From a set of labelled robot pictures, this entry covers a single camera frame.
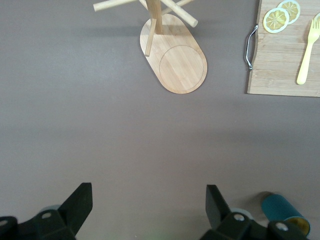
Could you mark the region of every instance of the yellow plastic fork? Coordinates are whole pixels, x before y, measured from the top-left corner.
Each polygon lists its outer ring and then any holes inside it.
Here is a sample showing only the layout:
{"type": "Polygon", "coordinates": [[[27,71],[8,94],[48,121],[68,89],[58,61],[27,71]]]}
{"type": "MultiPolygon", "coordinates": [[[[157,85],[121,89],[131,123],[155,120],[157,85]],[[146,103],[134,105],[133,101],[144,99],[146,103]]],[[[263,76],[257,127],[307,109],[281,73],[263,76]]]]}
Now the yellow plastic fork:
{"type": "Polygon", "coordinates": [[[296,83],[299,85],[304,84],[307,80],[312,46],[318,40],[319,37],[320,37],[320,20],[313,19],[311,22],[310,32],[308,35],[308,44],[305,49],[305,53],[301,63],[298,78],[296,80],[296,83]]]}

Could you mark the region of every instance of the blue cylinder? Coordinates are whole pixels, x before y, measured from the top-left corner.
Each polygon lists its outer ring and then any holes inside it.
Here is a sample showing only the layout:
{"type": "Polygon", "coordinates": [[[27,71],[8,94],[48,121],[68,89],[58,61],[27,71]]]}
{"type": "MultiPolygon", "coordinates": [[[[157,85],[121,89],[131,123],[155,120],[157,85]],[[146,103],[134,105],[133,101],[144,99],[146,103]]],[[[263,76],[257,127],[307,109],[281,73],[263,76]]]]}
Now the blue cylinder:
{"type": "Polygon", "coordinates": [[[262,211],[269,221],[287,221],[295,224],[306,236],[310,232],[310,223],[283,196],[271,194],[262,204],[262,211]]]}

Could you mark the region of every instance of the bamboo cutting board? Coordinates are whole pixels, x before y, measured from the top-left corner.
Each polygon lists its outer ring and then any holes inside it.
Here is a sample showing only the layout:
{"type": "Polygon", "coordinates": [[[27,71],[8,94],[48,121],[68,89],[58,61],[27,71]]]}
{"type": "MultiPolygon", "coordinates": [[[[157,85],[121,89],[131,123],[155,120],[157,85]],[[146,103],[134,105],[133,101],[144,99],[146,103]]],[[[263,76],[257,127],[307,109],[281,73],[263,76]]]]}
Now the bamboo cutting board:
{"type": "Polygon", "coordinates": [[[320,39],[312,48],[306,83],[297,84],[311,21],[320,12],[320,0],[297,2],[300,4],[300,17],[283,31],[272,34],[264,29],[263,19],[281,0],[260,0],[249,94],[320,97],[320,39]]]}

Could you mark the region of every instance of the lemon slice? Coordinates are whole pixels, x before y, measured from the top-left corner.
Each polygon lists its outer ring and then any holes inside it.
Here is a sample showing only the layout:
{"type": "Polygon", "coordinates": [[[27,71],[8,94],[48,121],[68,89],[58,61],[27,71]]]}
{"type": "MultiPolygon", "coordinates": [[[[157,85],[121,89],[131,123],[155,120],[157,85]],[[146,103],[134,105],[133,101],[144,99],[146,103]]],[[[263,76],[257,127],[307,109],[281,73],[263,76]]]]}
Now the lemon slice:
{"type": "Polygon", "coordinates": [[[264,29],[271,33],[276,34],[281,32],[289,23],[289,13],[287,10],[276,7],[268,11],[263,18],[264,29]]]}
{"type": "Polygon", "coordinates": [[[314,19],[320,21],[320,12],[314,17],[314,19]]]}
{"type": "Polygon", "coordinates": [[[278,8],[283,8],[288,12],[288,25],[293,24],[300,16],[300,5],[295,0],[285,0],[278,5],[278,8]]]}

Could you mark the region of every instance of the wooden mug tree stand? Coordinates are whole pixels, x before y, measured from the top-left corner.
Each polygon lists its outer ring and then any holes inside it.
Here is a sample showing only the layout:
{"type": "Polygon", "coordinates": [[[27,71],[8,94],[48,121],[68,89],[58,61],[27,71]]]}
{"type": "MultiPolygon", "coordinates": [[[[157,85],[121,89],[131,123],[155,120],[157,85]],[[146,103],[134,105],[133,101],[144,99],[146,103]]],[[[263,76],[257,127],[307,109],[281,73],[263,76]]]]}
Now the wooden mug tree stand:
{"type": "MultiPolygon", "coordinates": [[[[100,11],[134,1],[107,0],[93,7],[100,11]]],[[[196,90],[207,75],[207,60],[195,38],[178,17],[167,14],[175,12],[194,28],[198,21],[181,8],[192,1],[139,0],[150,14],[140,34],[141,49],[160,83],[176,94],[196,90]],[[161,2],[166,9],[161,9],[161,2]]]]}

